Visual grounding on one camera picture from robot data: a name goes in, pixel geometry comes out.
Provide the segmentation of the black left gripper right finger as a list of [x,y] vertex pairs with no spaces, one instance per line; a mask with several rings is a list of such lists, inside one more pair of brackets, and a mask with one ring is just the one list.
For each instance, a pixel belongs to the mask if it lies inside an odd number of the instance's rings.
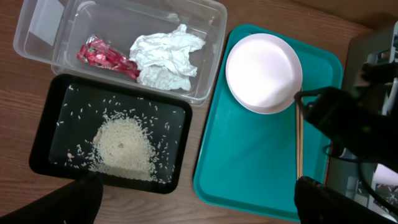
[[295,183],[294,202],[301,224],[394,224],[306,176]]

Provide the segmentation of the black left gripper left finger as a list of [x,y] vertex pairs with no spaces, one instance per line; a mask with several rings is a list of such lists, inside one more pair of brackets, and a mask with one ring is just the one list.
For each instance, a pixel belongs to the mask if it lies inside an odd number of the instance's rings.
[[103,198],[103,181],[92,172],[1,217],[6,224],[93,223]]

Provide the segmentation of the cooked rice pile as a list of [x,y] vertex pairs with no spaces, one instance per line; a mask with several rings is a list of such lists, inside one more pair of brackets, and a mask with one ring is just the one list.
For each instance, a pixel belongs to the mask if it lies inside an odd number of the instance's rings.
[[73,169],[167,184],[176,171],[185,110],[72,84],[55,123],[49,161]]

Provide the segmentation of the pink round plate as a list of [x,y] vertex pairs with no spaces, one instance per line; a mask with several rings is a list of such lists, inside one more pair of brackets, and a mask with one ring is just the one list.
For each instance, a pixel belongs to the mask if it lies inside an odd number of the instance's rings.
[[295,50],[271,34],[251,34],[239,40],[228,54],[225,74],[235,99],[258,114],[286,110],[303,82]]

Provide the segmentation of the red foil snack wrapper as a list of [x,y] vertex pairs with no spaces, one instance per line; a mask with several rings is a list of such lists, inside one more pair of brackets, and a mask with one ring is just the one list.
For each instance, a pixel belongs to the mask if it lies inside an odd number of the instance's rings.
[[136,80],[141,72],[136,62],[129,60],[97,35],[89,36],[76,57],[88,65],[124,73],[133,80]]

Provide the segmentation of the white tissue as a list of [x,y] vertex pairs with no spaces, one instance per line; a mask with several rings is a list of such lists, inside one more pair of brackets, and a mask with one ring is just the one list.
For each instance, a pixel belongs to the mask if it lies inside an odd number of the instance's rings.
[[139,36],[129,51],[129,59],[140,71],[138,84],[160,90],[190,90],[190,78],[198,70],[190,63],[190,53],[205,44],[202,38],[187,33],[185,24],[169,33]]

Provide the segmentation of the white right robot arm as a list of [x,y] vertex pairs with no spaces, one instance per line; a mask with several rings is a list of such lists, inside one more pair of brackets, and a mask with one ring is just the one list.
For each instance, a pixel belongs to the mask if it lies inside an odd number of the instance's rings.
[[356,157],[397,171],[397,102],[388,115],[371,112],[347,91],[332,86],[299,91],[303,118]]

